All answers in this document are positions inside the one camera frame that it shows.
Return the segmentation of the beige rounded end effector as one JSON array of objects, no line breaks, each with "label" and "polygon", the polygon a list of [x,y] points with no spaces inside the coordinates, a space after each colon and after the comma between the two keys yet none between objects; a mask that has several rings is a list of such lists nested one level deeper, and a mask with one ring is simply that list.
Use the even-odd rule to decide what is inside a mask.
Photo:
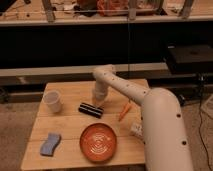
[{"label": "beige rounded end effector", "polygon": [[94,106],[101,106],[108,95],[108,85],[106,83],[96,81],[92,90],[92,103]]}]

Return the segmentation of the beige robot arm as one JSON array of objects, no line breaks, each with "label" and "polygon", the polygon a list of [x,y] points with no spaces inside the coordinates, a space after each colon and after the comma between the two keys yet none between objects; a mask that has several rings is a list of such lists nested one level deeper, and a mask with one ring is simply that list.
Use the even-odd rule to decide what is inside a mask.
[{"label": "beige robot arm", "polygon": [[181,106],[165,88],[147,88],[116,75],[114,65],[93,70],[93,104],[101,106],[111,86],[141,109],[147,171],[194,171]]}]

